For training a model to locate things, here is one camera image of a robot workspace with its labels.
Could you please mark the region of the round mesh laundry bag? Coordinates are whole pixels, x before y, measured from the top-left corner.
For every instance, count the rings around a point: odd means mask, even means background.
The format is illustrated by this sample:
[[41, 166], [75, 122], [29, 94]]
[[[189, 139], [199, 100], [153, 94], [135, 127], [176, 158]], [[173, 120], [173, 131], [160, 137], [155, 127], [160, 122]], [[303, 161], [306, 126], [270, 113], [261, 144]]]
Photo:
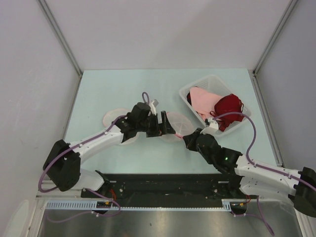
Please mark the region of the round mesh laundry bag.
[[161, 140], [164, 142], [181, 142], [183, 136], [190, 135], [195, 131], [195, 127], [185, 115], [178, 112], [167, 112], [166, 115], [176, 133], [161, 136]]

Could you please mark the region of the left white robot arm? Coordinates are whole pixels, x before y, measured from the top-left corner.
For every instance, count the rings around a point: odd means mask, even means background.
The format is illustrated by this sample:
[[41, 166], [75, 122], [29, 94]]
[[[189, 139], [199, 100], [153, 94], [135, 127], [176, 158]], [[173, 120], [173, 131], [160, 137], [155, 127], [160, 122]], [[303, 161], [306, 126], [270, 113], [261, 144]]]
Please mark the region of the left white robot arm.
[[[65, 192], [79, 188], [92, 190], [100, 198], [106, 196], [109, 191], [107, 178], [101, 172], [85, 170], [81, 165], [101, 151], [136, 137], [139, 132], [144, 132], [148, 138], [176, 133], [165, 111], [158, 119], [154, 105], [139, 102], [131, 112], [118, 116], [105, 130], [89, 138], [72, 143], [55, 142], [43, 165], [39, 191], [48, 193], [58, 189]], [[42, 187], [45, 176], [54, 183], [53, 189]]]

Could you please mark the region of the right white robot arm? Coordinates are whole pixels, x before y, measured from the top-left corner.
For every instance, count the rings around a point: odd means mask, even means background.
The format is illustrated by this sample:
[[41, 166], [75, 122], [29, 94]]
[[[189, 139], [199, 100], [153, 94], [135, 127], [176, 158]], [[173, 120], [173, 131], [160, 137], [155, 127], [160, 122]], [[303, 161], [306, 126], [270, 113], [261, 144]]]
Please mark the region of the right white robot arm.
[[240, 181], [228, 185], [233, 198], [243, 194], [277, 199], [309, 216], [316, 216], [316, 172], [271, 166], [254, 161], [241, 152], [221, 147], [214, 136], [198, 128], [183, 136], [186, 148], [198, 152], [205, 161], [222, 174], [236, 176]]

